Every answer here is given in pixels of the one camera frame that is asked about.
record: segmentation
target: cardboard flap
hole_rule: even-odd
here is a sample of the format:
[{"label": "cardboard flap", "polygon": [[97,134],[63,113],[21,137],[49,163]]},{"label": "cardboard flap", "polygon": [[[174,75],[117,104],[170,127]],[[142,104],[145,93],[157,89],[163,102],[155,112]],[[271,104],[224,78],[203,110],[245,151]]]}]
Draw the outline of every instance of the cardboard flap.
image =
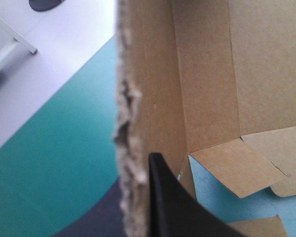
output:
[{"label": "cardboard flap", "polygon": [[242,137],[275,166],[290,175],[271,186],[280,197],[296,195],[296,127],[250,134]]},{"label": "cardboard flap", "polygon": [[240,139],[206,148],[191,155],[240,198],[287,177]]},{"label": "cardboard flap", "polygon": [[287,237],[279,216],[229,223],[231,227],[248,237]]}]

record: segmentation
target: turquoise surface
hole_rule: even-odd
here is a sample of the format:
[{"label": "turquoise surface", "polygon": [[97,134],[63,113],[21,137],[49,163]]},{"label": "turquoise surface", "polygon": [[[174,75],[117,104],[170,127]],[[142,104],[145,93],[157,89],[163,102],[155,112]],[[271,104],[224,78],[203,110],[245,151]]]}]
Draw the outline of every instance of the turquoise surface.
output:
[{"label": "turquoise surface", "polygon": [[296,237],[296,196],[278,197],[270,188],[240,199],[190,157],[198,201],[224,222],[271,217],[283,220],[289,237]]},{"label": "turquoise surface", "polygon": [[0,149],[0,237],[49,236],[116,180],[116,61],[111,39]]}]

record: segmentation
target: white chair leg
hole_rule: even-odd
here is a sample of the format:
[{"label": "white chair leg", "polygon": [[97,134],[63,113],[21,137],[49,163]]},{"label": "white chair leg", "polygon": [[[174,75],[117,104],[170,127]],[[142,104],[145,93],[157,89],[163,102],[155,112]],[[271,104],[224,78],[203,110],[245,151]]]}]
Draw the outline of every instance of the white chair leg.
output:
[{"label": "white chair leg", "polygon": [[27,42],[20,34],[18,34],[12,27],[10,27],[1,17],[0,17],[0,27],[7,31],[15,40],[27,48],[32,54],[37,53],[37,48]]}]

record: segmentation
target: cardboard box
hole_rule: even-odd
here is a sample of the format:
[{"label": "cardboard box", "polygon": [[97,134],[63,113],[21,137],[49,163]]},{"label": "cardboard box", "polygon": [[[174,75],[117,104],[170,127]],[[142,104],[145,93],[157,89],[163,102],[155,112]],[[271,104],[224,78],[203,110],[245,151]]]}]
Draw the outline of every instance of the cardboard box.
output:
[{"label": "cardboard box", "polygon": [[116,142],[126,231],[148,224],[148,154],[195,195],[187,154],[240,198],[296,195],[296,0],[119,0]]}]

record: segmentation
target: light blue surface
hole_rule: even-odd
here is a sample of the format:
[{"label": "light blue surface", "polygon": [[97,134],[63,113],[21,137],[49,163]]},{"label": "light blue surface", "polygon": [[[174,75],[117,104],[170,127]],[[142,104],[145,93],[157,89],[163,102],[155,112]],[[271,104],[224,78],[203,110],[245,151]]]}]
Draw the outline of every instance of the light blue surface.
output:
[{"label": "light blue surface", "polygon": [[296,196],[278,197],[270,188],[238,198],[190,157],[198,201],[224,222],[271,217],[283,220],[289,237],[296,237]]}]

